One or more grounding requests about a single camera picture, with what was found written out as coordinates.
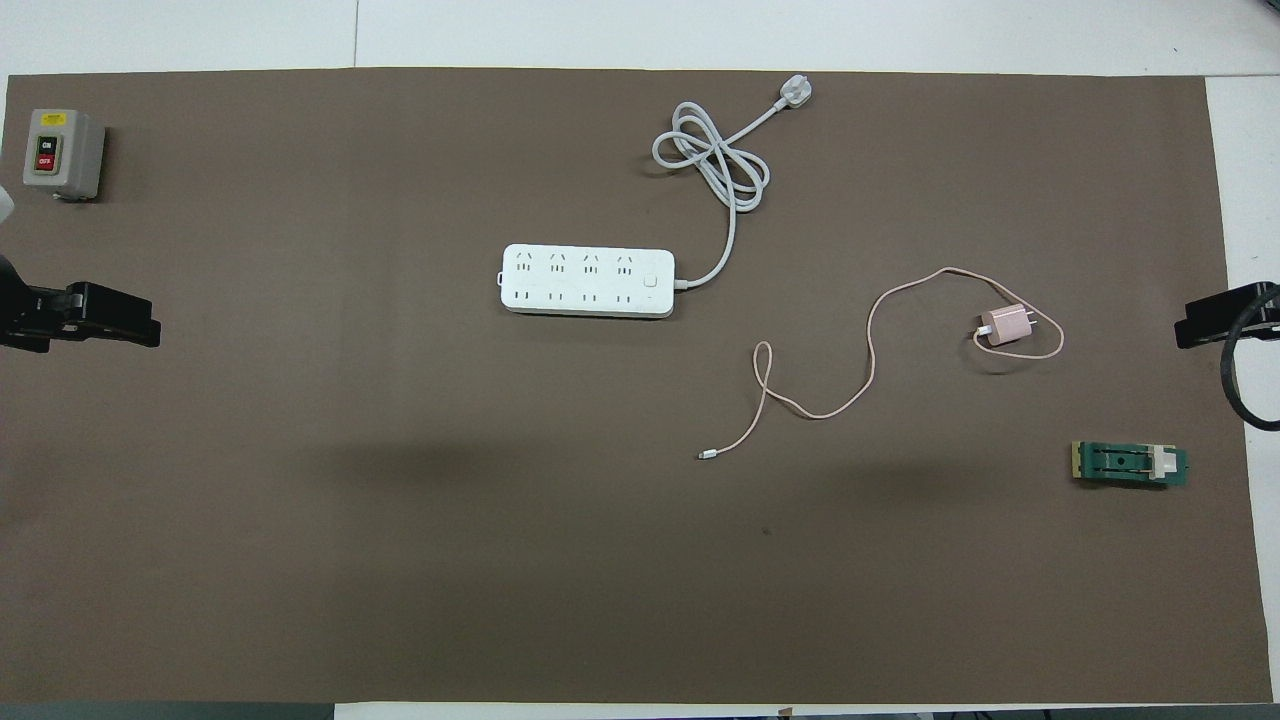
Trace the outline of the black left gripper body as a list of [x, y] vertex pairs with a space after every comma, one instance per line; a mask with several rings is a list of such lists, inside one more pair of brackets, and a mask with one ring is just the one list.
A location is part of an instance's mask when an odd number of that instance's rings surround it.
[[65, 331], [70, 287], [27, 284], [1, 255], [1, 346], [46, 354], [54, 340], [70, 340]]

